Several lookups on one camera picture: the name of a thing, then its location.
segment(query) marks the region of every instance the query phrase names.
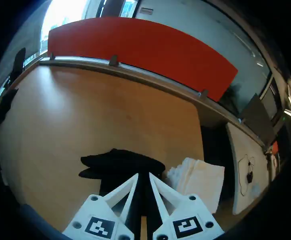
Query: red privacy screen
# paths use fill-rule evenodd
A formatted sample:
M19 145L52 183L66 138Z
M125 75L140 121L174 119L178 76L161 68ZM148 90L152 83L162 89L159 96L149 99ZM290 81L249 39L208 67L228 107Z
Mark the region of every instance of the red privacy screen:
M118 61L163 75L219 101L237 69L200 40L135 18L90 18L50 31L48 52Z

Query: black cable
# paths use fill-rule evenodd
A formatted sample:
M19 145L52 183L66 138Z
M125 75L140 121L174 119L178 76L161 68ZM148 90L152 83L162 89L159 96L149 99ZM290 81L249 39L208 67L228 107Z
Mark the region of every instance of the black cable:
M240 193L241 193L241 195L242 195L243 197L244 197L244 196L247 194L247 192L248 192L249 183L248 183L248 185L247 185L247 190L246 190L246 192L243 194L243 193L242 193L242 185L241 185L241 182L240 182L240 169L239 169L239 163L240 163L240 161L242 161L243 159L245 159L245 156L247 156L247 160L248 160L248 173L252 172L252 171L253 171L253 167L254 167L254 164L252 164L251 161L250 161L250 160L254 159L254 157L251 157L251 158L249 159L249 158L248 158L248 154L245 154L244 157L241 158L241 159L238 161L238 175L239 175Z

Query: wooden desk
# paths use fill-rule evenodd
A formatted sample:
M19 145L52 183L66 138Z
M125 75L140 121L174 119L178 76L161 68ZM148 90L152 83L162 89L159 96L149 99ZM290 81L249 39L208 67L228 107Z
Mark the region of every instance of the wooden desk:
M233 214L235 215L247 208L268 186L269 172L267 159L259 144L231 123L227 124L227 132L234 161ZM247 183L248 159L253 164L253 179L250 184Z
M203 160L194 105L107 74L38 66L17 86L0 126L0 162L20 203L63 231L99 180L78 173L81 156L112 148L155 158L167 170Z

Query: screw hole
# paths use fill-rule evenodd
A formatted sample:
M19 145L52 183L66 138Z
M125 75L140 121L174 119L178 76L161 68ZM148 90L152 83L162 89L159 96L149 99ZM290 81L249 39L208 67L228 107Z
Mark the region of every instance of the screw hole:
M79 223L79 222L73 222L72 226L76 229L80 229L82 227L81 223Z
M127 236L127 235L120 235L120 236L118 237L118 240L130 240L130 237Z
M207 223L205 224L205 226L206 226L207 228L211 228L211 227L214 226L214 224L213 224L213 222L207 222Z
M158 235L157 240L168 240L168 236L167 235Z

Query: white towel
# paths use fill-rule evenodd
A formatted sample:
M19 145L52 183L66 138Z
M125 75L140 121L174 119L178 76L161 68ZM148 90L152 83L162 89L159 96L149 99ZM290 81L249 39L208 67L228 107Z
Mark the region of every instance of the white towel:
M197 194L211 213L217 211L224 179L224 167L186 158L167 173L171 187L183 195Z

